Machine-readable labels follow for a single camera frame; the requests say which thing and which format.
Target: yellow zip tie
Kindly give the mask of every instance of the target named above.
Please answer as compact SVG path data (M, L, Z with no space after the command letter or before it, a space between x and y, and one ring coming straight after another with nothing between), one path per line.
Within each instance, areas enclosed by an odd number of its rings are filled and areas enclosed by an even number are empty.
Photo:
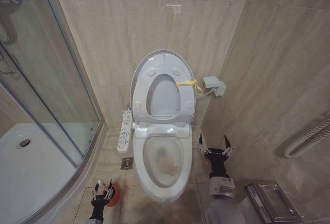
M176 86L177 87L179 87L179 86L193 86L193 85L196 85L196 87L197 87L197 89L198 89L198 91L200 91L201 93L197 93L196 95L197 96L201 96L201 95L203 95L203 90L201 89L201 87L199 87L198 85L197 85L197 80L193 80L193 81L187 81L187 82L183 82L183 83L176 83Z

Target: toilet lid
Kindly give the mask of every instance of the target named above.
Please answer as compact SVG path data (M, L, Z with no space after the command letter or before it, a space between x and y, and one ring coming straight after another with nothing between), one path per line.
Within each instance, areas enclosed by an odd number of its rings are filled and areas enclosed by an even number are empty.
M195 87L177 83L192 81L187 63L172 51L146 56L134 73L131 107L135 122L191 122L195 110Z

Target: power plug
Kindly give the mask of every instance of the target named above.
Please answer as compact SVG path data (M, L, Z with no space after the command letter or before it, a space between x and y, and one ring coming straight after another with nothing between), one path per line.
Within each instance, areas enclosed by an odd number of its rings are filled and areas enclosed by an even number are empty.
M220 81L215 76L208 76L203 78L204 87L212 88L212 91L215 93L216 97L222 96L226 90L225 84Z

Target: white toilet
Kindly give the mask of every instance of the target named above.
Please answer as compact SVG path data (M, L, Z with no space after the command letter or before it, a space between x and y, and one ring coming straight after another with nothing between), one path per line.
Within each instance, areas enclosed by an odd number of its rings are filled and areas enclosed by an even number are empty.
M134 161L143 189L156 201L175 201L188 184L196 88L176 83L193 80L188 64L167 50L147 55L133 76Z

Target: floor drain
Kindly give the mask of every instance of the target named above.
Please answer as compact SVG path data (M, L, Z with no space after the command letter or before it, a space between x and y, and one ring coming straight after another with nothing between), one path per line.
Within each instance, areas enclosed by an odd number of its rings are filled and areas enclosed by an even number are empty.
M31 143L31 140L30 140L30 139L22 140L22 141L19 143L19 148L26 147L26 146L29 145L30 143Z
M133 157L123 158L121 170L130 170L133 168Z

